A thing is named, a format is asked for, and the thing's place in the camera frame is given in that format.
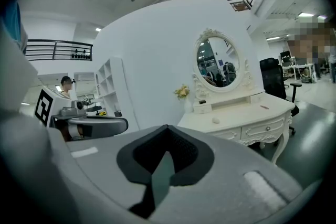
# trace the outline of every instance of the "monitor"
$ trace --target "monitor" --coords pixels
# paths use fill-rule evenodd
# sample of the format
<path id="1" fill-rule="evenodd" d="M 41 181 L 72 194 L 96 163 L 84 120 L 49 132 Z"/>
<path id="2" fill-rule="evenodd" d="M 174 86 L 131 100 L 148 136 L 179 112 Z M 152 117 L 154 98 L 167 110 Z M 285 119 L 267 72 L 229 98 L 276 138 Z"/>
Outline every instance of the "monitor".
<path id="1" fill-rule="evenodd" d="M 290 62 L 290 58 L 289 58 L 289 57 L 287 57 L 287 56 L 286 56 L 286 57 L 283 57 L 283 59 L 282 59 L 282 60 L 283 60 L 283 62 Z"/>
<path id="2" fill-rule="evenodd" d="M 290 58 L 290 51 L 287 50 L 287 51 L 281 52 L 280 56 L 281 56 L 281 58 L 283 58 L 283 57 L 289 57 Z"/>

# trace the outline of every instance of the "oval mirror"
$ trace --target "oval mirror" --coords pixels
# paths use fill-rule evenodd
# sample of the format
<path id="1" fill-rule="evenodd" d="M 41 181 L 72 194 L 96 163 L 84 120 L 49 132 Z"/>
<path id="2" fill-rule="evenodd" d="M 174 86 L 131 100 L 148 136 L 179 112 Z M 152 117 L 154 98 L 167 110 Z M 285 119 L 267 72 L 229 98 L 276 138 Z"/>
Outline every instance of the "oval mirror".
<path id="1" fill-rule="evenodd" d="M 197 65 L 202 77 L 215 87 L 229 86 L 239 72 L 235 48 L 219 37 L 210 37 L 200 44 Z"/>

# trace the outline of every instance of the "black cushion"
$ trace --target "black cushion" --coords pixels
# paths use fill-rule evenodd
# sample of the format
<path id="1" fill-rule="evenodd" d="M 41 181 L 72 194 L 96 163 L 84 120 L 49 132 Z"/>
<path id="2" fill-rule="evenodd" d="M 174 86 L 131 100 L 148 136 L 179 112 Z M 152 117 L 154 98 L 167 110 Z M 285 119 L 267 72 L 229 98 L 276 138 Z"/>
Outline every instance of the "black cushion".
<path id="1" fill-rule="evenodd" d="M 266 93 L 286 99 L 282 66 L 274 58 L 268 58 L 260 61 L 260 69 Z"/>

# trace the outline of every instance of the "white shelf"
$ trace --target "white shelf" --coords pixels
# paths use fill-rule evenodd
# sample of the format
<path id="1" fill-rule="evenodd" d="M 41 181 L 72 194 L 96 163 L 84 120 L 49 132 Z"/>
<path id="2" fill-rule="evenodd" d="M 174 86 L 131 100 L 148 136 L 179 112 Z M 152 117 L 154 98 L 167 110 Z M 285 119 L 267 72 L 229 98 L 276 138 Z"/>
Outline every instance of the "white shelf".
<path id="1" fill-rule="evenodd" d="M 106 79 L 107 89 L 109 93 L 115 92 L 112 75 L 109 75 Z"/>
<path id="2" fill-rule="evenodd" d="M 114 93 L 107 94 L 103 99 L 108 116 L 114 116 L 115 111 L 119 108 L 117 95 Z"/>
<path id="3" fill-rule="evenodd" d="M 105 76 L 108 77 L 109 75 L 111 75 L 111 63 L 110 60 L 108 60 L 105 64 L 104 64 L 104 71 L 105 71 Z"/>
<path id="4" fill-rule="evenodd" d="M 100 93 L 102 96 L 108 94 L 107 83 L 105 80 L 100 83 Z"/>
<path id="5" fill-rule="evenodd" d="M 97 72 L 97 75 L 98 75 L 98 82 L 99 84 L 106 78 L 105 76 L 105 69 L 104 69 L 104 66 L 102 66 L 98 72 Z"/>
<path id="6" fill-rule="evenodd" d="M 122 60 L 118 57 L 111 57 L 103 62 L 97 70 L 95 81 L 107 115 L 114 116 L 114 113 L 120 110 L 122 116 L 129 122 L 126 133 L 138 131 L 139 127 L 128 93 Z"/>

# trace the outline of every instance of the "small box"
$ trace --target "small box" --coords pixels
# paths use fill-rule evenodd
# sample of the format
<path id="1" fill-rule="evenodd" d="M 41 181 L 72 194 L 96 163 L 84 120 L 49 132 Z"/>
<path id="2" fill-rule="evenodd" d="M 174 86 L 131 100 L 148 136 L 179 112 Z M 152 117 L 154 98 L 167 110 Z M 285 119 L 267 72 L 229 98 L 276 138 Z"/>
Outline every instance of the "small box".
<path id="1" fill-rule="evenodd" d="M 204 114 L 204 113 L 208 113 L 208 112 L 211 112 L 211 111 L 212 111 L 212 108 L 211 108 L 210 104 L 194 106 L 194 113 L 195 114 Z"/>

